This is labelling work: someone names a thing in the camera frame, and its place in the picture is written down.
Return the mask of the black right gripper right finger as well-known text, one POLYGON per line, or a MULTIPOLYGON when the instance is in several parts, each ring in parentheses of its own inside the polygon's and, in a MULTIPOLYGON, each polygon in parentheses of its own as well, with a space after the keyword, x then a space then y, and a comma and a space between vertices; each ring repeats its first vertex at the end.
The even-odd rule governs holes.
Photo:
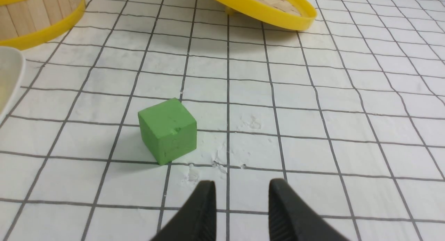
POLYGON ((281 178, 269 182, 268 229, 271 241, 347 241, 281 178))

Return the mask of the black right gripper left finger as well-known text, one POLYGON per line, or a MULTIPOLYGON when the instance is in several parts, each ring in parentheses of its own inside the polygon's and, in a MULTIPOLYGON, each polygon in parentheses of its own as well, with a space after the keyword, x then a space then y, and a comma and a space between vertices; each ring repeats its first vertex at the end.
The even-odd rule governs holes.
POLYGON ((200 181, 181 209, 152 238, 153 241, 215 241, 216 184, 200 181))

